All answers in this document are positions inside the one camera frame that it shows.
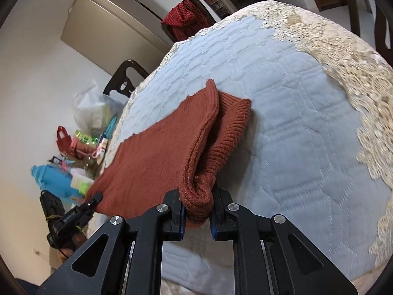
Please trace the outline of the person left hand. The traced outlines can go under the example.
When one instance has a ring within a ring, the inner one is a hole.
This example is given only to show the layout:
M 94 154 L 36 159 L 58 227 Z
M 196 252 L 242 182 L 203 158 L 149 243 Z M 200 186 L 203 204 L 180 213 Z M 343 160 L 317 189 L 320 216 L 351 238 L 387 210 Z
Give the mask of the person left hand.
M 71 257 L 78 248 L 87 241 L 83 232 L 75 234 L 72 238 L 73 248 L 62 248 L 57 250 L 50 247 L 49 249 L 49 266 L 52 271 L 57 270 L 69 257 Z

